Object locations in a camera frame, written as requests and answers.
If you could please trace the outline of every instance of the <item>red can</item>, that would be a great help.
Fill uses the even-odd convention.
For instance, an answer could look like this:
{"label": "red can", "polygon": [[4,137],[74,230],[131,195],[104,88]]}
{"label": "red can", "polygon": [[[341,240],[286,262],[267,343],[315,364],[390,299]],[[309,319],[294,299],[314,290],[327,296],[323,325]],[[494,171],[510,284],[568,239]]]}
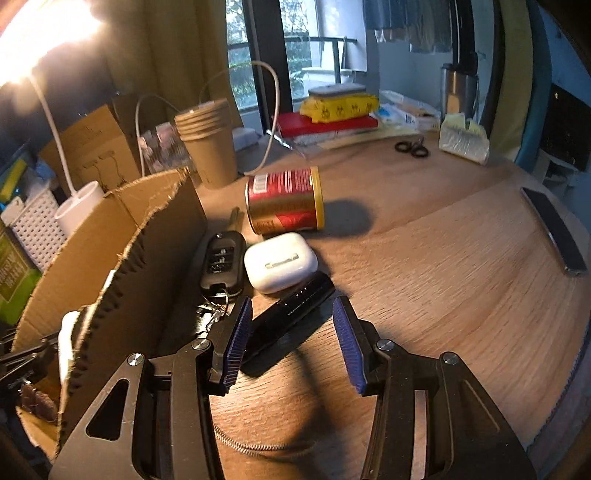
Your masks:
{"label": "red can", "polygon": [[318,167],[251,177],[246,184],[246,211],[258,235],[324,228]]}

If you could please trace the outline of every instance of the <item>white plastic basket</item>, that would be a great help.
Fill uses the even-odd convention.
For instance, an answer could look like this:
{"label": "white plastic basket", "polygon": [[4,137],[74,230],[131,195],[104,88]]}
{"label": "white plastic basket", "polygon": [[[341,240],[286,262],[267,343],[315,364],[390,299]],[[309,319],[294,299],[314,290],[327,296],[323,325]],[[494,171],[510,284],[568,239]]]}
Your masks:
{"label": "white plastic basket", "polygon": [[28,199],[22,213],[8,225],[42,272],[66,241],[54,218],[57,207],[56,199],[46,187],[35,198]]}

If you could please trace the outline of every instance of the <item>car key fob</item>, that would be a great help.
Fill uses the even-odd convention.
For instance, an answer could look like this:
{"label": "car key fob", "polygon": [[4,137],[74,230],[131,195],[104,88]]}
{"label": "car key fob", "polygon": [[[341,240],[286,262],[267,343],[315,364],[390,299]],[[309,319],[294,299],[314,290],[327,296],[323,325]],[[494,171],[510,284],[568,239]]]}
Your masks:
{"label": "car key fob", "polygon": [[228,292],[229,297],[242,293],[246,240],[235,231],[220,232],[207,244],[201,275],[201,291],[207,299]]}

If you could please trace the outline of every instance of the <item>white cable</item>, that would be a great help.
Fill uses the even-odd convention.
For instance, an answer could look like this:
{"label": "white cable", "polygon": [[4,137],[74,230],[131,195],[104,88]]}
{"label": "white cable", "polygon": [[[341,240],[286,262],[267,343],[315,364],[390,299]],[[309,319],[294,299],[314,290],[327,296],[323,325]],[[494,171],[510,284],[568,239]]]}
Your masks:
{"label": "white cable", "polygon": [[61,160],[61,167],[64,169],[64,174],[66,175],[66,183],[68,184],[68,188],[70,189],[70,194],[73,197],[78,197],[78,192],[74,188],[74,184],[72,183],[72,178],[70,177],[70,170],[68,169],[68,164],[66,163],[66,155],[64,154],[64,148],[61,146],[60,134],[57,131],[56,123],[53,121],[53,117],[51,116],[51,112],[49,110],[49,105],[47,105],[47,101],[45,100],[45,95],[43,95],[43,91],[39,84],[35,80],[33,73],[31,72],[29,75],[29,81],[31,85],[33,85],[33,89],[41,102],[41,106],[43,107],[43,111],[45,112],[45,116],[47,117],[47,123],[49,123],[49,128],[51,129],[51,133],[53,134],[53,138],[56,141],[57,152],[60,156]]}
{"label": "white cable", "polygon": [[267,69],[269,71],[269,73],[271,73],[271,76],[273,77],[273,81],[275,82],[275,112],[273,114],[273,125],[271,127],[271,136],[269,137],[269,143],[267,144],[267,150],[265,150],[265,155],[263,156],[261,163],[259,163],[257,168],[250,170],[250,171],[241,172],[244,175],[254,175],[255,173],[257,173],[260,169],[262,169],[265,166],[265,163],[267,163],[267,158],[269,157],[269,153],[271,152],[271,146],[273,145],[275,132],[277,131],[277,118],[279,117],[279,94],[280,94],[280,91],[279,91],[279,77],[277,76],[277,73],[275,72],[275,70],[273,70],[273,67],[271,67],[271,65],[269,65],[268,63],[266,63],[264,61],[259,61],[259,60],[251,60],[251,61],[246,61],[244,63],[238,63],[236,65],[232,65],[231,67],[228,67],[227,69],[224,69],[221,72],[216,73],[213,77],[211,77],[208,81],[205,82],[205,85],[203,85],[203,87],[201,88],[201,92],[199,93],[199,103],[201,103],[201,98],[203,96],[203,92],[205,91],[205,88],[209,85],[209,83],[211,83],[212,80],[215,80],[217,77],[229,72],[230,70],[233,70],[238,67],[243,67],[246,65],[258,65],[260,67]]}
{"label": "white cable", "polygon": [[147,97],[154,97],[159,100],[162,100],[166,105],[168,105],[172,110],[178,112],[178,108],[176,108],[172,103],[170,103],[166,98],[162,98],[160,95],[156,95],[155,93],[146,93],[138,98],[138,103],[135,104],[135,138],[138,142],[138,150],[139,150],[139,164],[142,167],[142,177],[146,175],[146,166],[144,160],[144,153],[142,152],[142,147],[139,144],[139,107],[142,105],[142,102]]}

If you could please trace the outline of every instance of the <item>cable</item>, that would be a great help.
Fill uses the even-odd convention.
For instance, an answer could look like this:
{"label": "cable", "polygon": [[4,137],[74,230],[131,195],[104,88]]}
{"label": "cable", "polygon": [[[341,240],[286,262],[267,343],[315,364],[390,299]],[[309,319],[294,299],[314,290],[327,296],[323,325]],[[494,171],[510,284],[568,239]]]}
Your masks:
{"label": "cable", "polygon": [[57,131],[56,123],[53,121],[53,116],[51,116],[51,112],[49,110],[49,105],[47,105],[47,101],[45,99],[45,95],[43,95],[43,91],[39,84],[35,80],[35,77],[32,73],[28,75],[29,81],[31,85],[33,85],[33,89],[41,102],[41,106],[43,107],[43,111],[45,112],[45,116],[47,117],[47,123],[49,123],[49,128],[51,129],[51,133],[53,134],[53,138],[56,141],[57,152],[60,156],[61,160],[61,167],[64,169],[64,175],[66,176],[66,183],[68,184],[68,188],[70,189],[70,194],[74,197],[78,197],[78,192],[74,188],[74,184],[72,183],[72,178],[70,177],[70,170],[68,169],[68,164],[66,163],[66,155],[64,154],[64,147],[61,145],[60,134]]}
{"label": "cable", "polygon": [[[220,75],[223,75],[235,68],[238,67],[244,67],[246,65],[258,65],[261,66],[265,69],[267,69],[270,73],[271,76],[273,77],[273,81],[275,83],[275,111],[273,114],[273,124],[271,126],[271,135],[269,136],[269,143],[267,144],[267,149],[265,150],[265,154],[263,155],[263,158],[261,160],[261,163],[259,163],[258,167],[256,167],[253,170],[249,170],[249,171],[245,171],[245,172],[240,172],[243,175],[254,175],[255,173],[257,173],[260,169],[262,169],[265,164],[267,163],[267,159],[269,158],[269,153],[271,152],[271,146],[273,145],[273,140],[275,137],[275,133],[277,131],[277,119],[279,117],[279,102],[280,102],[280,90],[279,90],[279,77],[277,76],[277,73],[275,72],[275,70],[273,70],[273,67],[271,67],[271,65],[269,65],[268,63],[264,62],[264,61],[259,61],[259,60],[251,60],[251,61],[246,61],[243,63],[238,63],[236,65],[232,65],[231,67],[228,67],[227,69],[222,70],[221,72],[217,72],[213,77],[211,77],[208,81],[205,82],[205,84],[203,85],[203,87],[201,88],[201,91],[199,92],[199,104],[202,103],[202,97],[203,97],[203,93],[205,92],[205,88],[207,88],[207,86],[216,78],[218,78]],[[142,95],[141,97],[139,97],[138,99],[138,103],[135,105],[135,136],[136,139],[138,141],[138,149],[139,149],[139,162],[141,165],[141,169],[142,169],[142,177],[145,177],[145,161],[144,161],[144,154],[142,153],[142,148],[139,144],[139,107],[141,106],[142,102],[144,101],[145,98],[152,96],[155,97],[159,100],[162,100],[164,103],[166,103],[171,109],[175,110],[176,112],[179,111],[178,108],[176,108],[172,103],[170,103],[168,100],[154,94],[154,93],[147,93],[145,95]]]}
{"label": "cable", "polygon": [[300,442],[300,443],[275,443],[271,445],[265,445],[263,443],[242,443],[232,440],[227,433],[225,433],[215,423],[213,424],[213,432],[216,438],[224,445],[236,450],[237,452],[248,455],[248,456],[262,456],[263,452],[287,452],[282,455],[283,458],[297,458],[310,453],[310,451],[316,446],[315,441]]}
{"label": "cable", "polygon": [[269,71],[269,73],[271,74],[271,76],[273,77],[273,81],[275,82],[275,112],[273,114],[273,125],[271,127],[271,136],[269,137],[269,143],[267,144],[267,150],[265,150],[265,155],[263,156],[261,163],[259,163],[257,168],[255,168],[253,170],[241,172],[243,175],[254,175],[255,173],[257,173],[260,169],[262,169],[265,166],[265,163],[267,163],[267,158],[269,157],[269,153],[271,152],[271,146],[273,145],[275,132],[277,131],[277,118],[279,117],[279,77],[277,76],[277,73],[275,72],[275,70],[273,70],[273,67],[271,67],[271,65],[269,65],[268,63],[266,63],[264,61],[260,61],[260,60],[251,60],[251,61],[246,61],[243,63],[238,63],[236,65],[232,65],[231,67],[228,67],[227,69],[224,69],[221,72],[216,73],[213,77],[211,77],[208,81],[205,82],[205,84],[201,88],[201,92],[199,93],[199,103],[201,103],[201,99],[203,96],[203,92],[205,91],[205,88],[213,80],[218,78],[220,75],[223,75],[235,68],[243,67],[246,65],[258,65],[260,67],[267,69]]}
{"label": "cable", "polygon": [[176,108],[172,103],[170,103],[166,98],[162,98],[160,95],[156,95],[155,93],[146,93],[145,95],[142,95],[138,98],[138,103],[135,104],[135,138],[138,142],[139,164],[142,167],[142,177],[146,176],[146,166],[144,160],[144,153],[142,152],[142,147],[139,144],[139,107],[142,105],[143,101],[146,100],[147,97],[154,97],[159,100],[162,100],[172,110],[174,110],[175,112],[179,112],[179,109]]}

